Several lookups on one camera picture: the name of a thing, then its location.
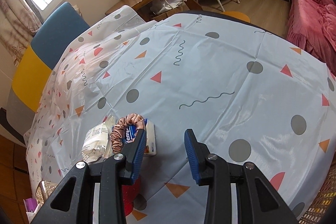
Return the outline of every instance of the pink bedspread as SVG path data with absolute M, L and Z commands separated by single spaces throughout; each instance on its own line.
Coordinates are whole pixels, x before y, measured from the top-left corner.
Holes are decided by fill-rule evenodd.
M 336 6 L 332 0 L 292 0 L 287 40 L 336 74 Z

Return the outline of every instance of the wicker basket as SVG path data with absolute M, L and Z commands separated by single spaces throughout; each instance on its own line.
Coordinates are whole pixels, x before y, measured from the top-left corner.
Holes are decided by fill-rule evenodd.
M 325 214 L 328 206 L 336 196 L 336 156 L 332 161 L 328 175 L 315 200 L 300 219 L 299 224 L 316 224 Z

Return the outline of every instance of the bed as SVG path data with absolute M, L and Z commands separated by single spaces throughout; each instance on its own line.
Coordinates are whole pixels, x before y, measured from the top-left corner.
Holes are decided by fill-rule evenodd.
M 143 160 L 147 206 L 128 224 L 203 223 L 207 187 L 192 179 L 187 128 L 228 162 L 254 162 L 299 219 L 334 155 L 335 78 L 288 41 L 222 17 L 190 11 L 145 23 L 124 6 L 71 42 L 24 135 L 33 195 L 82 160 L 89 129 L 135 112 L 154 123 L 157 155 Z
M 336 74 L 336 6 L 333 0 L 292 0 L 287 40 Z

